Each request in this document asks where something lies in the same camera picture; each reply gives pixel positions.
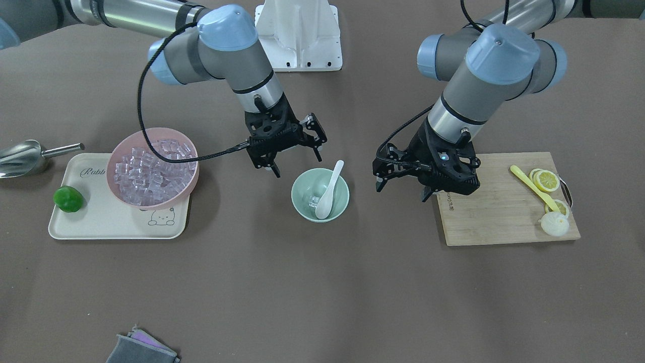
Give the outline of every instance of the blue joint cap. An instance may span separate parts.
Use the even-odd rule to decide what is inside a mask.
[[[20,45],[18,34],[0,17],[0,50]]]
[[[440,81],[437,76],[437,45],[443,34],[433,34],[423,40],[417,52],[417,68],[422,75]]]
[[[492,24],[466,53],[466,66],[477,78],[494,85],[512,85],[528,77],[540,48],[513,26]]]
[[[148,49],[148,60],[152,59],[152,56],[154,56],[157,50],[159,49],[159,47],[161,47],[161,43],[163,43],[163,41],[164,41],[163,39],[160,39],[152,43],[152,45]],[[152,66],[150,66],[150,70],[159,81],[162,81],[167,85],[182,84],[172,74],[172,71],[168,66],[168,62],[166,61],[166,56],[163,54],[163,51],[159,54],[157,59],[155,59],[155,61],[152,63]]]
[[[562,79],[562,77],[564,77],[564,74],[566,73],[567,58],[566,52],[561,45],[554,41],[544,39],[541,40],[546,44],[549,44],[549,46],[551,46],[551,48],[553,49],[553,53],[555,54],[555,73],[553,74],[553,79],[551,80],[551,82],[549,82],[549,84],[544,88],[544,90],[546,90],[547,88],[556,85]]]
[[[208,12],[197,23],[199,39],[223,52],[247,49],[257,41],[251,15],[239,5],[224,5]]]

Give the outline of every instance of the small bowl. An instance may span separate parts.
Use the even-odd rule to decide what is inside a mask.
[[[312,196],[320,198],[327,190],[329,181],[332,178],[332,172],[329,169],[316,168],[310,169],[300,174],[293,182],[291,188],[291,202],[295,210],[300,213],[304,219],[315,222],[325,223],[336,219],[345,211],[350,202],[350,189],[342,176],[338,177],[336,188],[333,190],[332,211],[329,217],[320,220],[316,217],[315,208],[309,205]]]
[[[197,156],[197,150],[195,149],[195,145],[193,145],[192,141],[190,141],[190,139],[188,139],[186,135],[182,134],[177,130],[167,129],[166,127],[153,127],[151,129],[146,129],[146,133],[148,134],[148,137],[152,142],[154,142],[155,140],[175,139],[179,141],[179,143],[186,143],[193,150],[193,153],[195,154],[195,156]],[[107,166],[108,169],[105,172],[105,175],[107,177],[108,186],[110,187],[112,194],[114,194],[114,196],[118,200],[122,201],[127,205],[130,205],[132,207],[135,207],[144,211],[156,211],[159,209],[170,208],[173,205],[188,198],[188,196],[193,191],[193,189],[195,189],[195,184],[197,184],[197,177],[199,176],[199,162],[197,162],[197,168],[195,169],[195,173],[193,174],[193,177],[190,179],[190,182],[188,183],[188,185],[181,192],[179,192],[179,194],[177,194],[173,198],[170,198],[169,200],[166,200],[163,203],[155,204],[155,205],[134,205],[121,199],[121,192],[119,190],[119,185],[114,182],[116,163],[121,162],[121,158],[123,156],[131,154],[133,147],[142,147],[146,149],[148,152],[152,153],[152,151],[146,144],[146,139],[143,137],[143,132],[138,131],[128,136],[125,140],[123,140],[120,144],[118,144],[117,147],[114,148],[114,151],[112,151],[112,155],[110,156],[110,160],[108,161],[108,166]]]

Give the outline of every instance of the tabletop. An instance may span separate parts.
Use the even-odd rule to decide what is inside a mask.
[[[470,3],[483,15],[503,2]],[[281,152],[281,178],[245,152],[202,162],[186,229],[172,240],[50,237],[52,194],[72,155],[0,180],[0,362],[104,362],[115,335],[136,324],[186,363],[645,361],[645,22],[565,19],[539,30],[566,49],[565,77],[502,104],[474,141],[480,153],[550,151],[582,238],[447,247],[422,185],[401,178],[376,193],[372,160],[446,86],[419,74],[416,53],[426,36],[460,29],[461,9],[332,4],[342,70],[278,74],[296,115],[322,123],[322,162],[306,148]],[[111,152],[137,131],[154,41],[74,25],[1,51],[0,149],[35,139]],[[147,126],[180,130],[201,154],[248,136],[225,81],[171,87],[150,76],[143,112]],[[393,142],[404,147],[417,127]],[[338,159],[349,206],[308,222],[292,183]]]

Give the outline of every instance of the robotic arm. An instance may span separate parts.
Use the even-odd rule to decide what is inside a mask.
[[[457,33],[427,37],[417,54],[424,76],[449,81],[408,147],[387,143],[372,169],[380,192],[388,180],[411,175],[424,185],[421,201],[445,190],[479,188],[480,161],[472,139],[504,101],[541,92],[562,79],[566,53],[530,34],[565,17],[645,17],[645,0],[517,0]]]
[[[327,142],[314,114],[299,121],[284,95],[258,40],[253,20],[243,8],[210,10],[183,0],[22,0],[0,3],[0,49],[74,24],[121,27],[172,39],[151,66],[163,83],[185,85],[226,79],[244,109],[250,137],[242,144],[257,169],[271,169],[278,152],[296,145],[318,148]],[[148,51],[152,58],[162,41]],[[315,133],[312,136],[304,130]]]

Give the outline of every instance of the gray cloth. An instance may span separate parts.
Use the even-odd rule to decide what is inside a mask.
[[[119,341],[106,363],[179,363],[177,353],[172,349],[158,343],[148,333],[140,329],[133,329],[127,337],[117,335]],[[144,337],[147,344],[137,338]]]

